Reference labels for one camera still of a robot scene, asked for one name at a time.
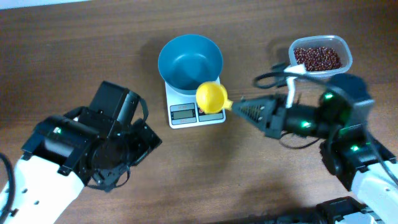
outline white kitchen scale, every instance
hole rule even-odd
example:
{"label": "white kitchen scale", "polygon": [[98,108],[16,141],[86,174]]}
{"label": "white kitchen scale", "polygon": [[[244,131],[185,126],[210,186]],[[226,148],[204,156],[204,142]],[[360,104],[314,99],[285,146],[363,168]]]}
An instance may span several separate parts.
{"label": "white kitchen scale", "polygon": [[189,128],[225,121],[225,110],[217,114],[205,114],[197,104],[195,95],[184,95],[165,82],[169,125],[173,129]]}

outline yellow spoon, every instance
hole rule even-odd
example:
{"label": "yellow spoon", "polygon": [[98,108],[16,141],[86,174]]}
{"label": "yellow spoon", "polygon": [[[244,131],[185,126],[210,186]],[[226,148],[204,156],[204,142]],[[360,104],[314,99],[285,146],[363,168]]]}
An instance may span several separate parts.
{"label": "yellow spoon", "polygon": [[233,104],[225,87],[215,82],[205,82],[198,87],[197,103],[206,114],[218,113],[223,108],[231,110]]}

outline wood grain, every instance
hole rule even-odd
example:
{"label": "wood grain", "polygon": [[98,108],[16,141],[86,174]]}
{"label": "wood grain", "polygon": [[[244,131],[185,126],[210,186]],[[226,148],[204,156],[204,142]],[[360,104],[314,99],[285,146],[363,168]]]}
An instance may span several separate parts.
{"label": "wood grain", "polygon": [[[57,223],[208,223],[349,195],[318,145],[284,149],[230,113],[223,124],[171,130],[157,57],[178,35],[211,38],[224,57],[221,82],[237,100],[271,92],[251,80],[285,60],[295,39],[338,35],[354,58],[349,72],[367,81],[376,100],[373,135],[398,154],[397,11],[395,1],[317,0],[93,1],[0,11],[1,151],[16,162],[36,123],[87,105],[109,80],[147,100],[148,123],[164,143],[123,188],[84,189]],[[322,92],[308,83],[299,90],[308,104]]]}

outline plastic bin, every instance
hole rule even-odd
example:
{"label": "plastic bin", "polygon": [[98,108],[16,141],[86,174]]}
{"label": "plastic bin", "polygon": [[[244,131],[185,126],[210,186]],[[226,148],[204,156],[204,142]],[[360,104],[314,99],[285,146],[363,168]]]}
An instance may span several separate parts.
{"label": "plastic bin", "polygon": [[339,73],[345,73],[353,64],[353,56],[349,51],[347,43],[341,37],[336,35],[319,35],[295,40],[289,47],[289,59],[292,66],[297,65],[297,61],[294,56],[294,49],[298,47],[302,47],[304,49],[310,47],[331,47],[336,50],[336,53],[340,57],[341,68],[327,71],[307,72],[307,75],[314,78],[329,78]]}

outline black cable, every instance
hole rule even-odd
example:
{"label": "black cable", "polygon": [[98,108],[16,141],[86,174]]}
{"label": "black cable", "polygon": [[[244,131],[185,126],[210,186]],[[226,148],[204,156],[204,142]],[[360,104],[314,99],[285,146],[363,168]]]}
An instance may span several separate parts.
{"label": "black cable", "polygon": [[279,144],[280,144],[281,146],[284,146],[284,147],[288,148],[288,149],[305,149],[306,147],[310,147],[310,146],[312,146],[313,144],[317,143],[319,140],[321,140],[320,138],[318,138],[318,139],[316,139],[316,140],[314,140],[314,141],[312,141],[312,142],[310,142],[310,143],[308,143],[308,144],[305,144],[305,145],[303,145],[303,146],[290,146],[290,145],[285,144],[285,143],[282,142],[282,138],[283,138],[284,136],[288,135],[288,134],[292,134],[292,133],[290,133],[290,132],[283,133],[283,134],[280,136],[280,139],[279,139]]}
{"label": "black cable", "polygon": [[6,218],[8,214],[11,212],[11,207],[12,203],[14,202],[15,198],[15,177],[14,177],[14,171],[12,170],[12,165],[10,160],[7,158],[6,155],[0,152],[0,159],[4,162],[4,165],[6,166],[6,171],[7,171],[7,176],[8,176],[8,198],[6,205],[1,211],[1,216],[0,216],[0,223],[4,223],[6,221]]}
{"label": "black cable", "polygon": [[[258,77],[254,78],[253,80],[253,85],[260,88],[258,85],[258,82],[260,80],[263,80],[265,78],[270,78],[270,77],[297,77],[298,79],[302,79],[302,80],[308,80],[311,81],[317,85],[321,85],[324,86],[332,91],[334,91],[335,93],[337,93],[338,95],[340,95],[341,97],[343,97],[343,99],[345,99],[347,101],[347,103],[350,105],[350,107],[354,106],[354,100],[349,96],[349,94],[347,94],[343,89],[341,89],[338,86],[332,85],[330,83],[325,83],[323,81],[320,81],[316,78],[307,76],[307,75],[300,75],[300,74],[296,74],[296,73],[290,73],[290,72],[269,72],[269,73],[265,73],[263,75],[259,75]],[[358,116],[360,118],[365,119],[365,115],[364,114],[358,114]],[[383,158],[381,157],[380,153],[377,151],[377,149],[374,147],[373,141],[369,135],[369,132],[366,128],[366,126],[363,126],[363,131],[364,131],[364,135],[366,138],[366,142],[370,143],[370,148],[373,152],[373,154],[376,156],[377,161],[380,163],[380,165],[382,166],[382,168],[384,169],[384,171],[387,173],[387,175],[394,181],[394,183],[398,186],[398,179],[397,177],[391,172],[391,170],[388,168],[388,166],[386,165],[386,163],[384,162]]]}

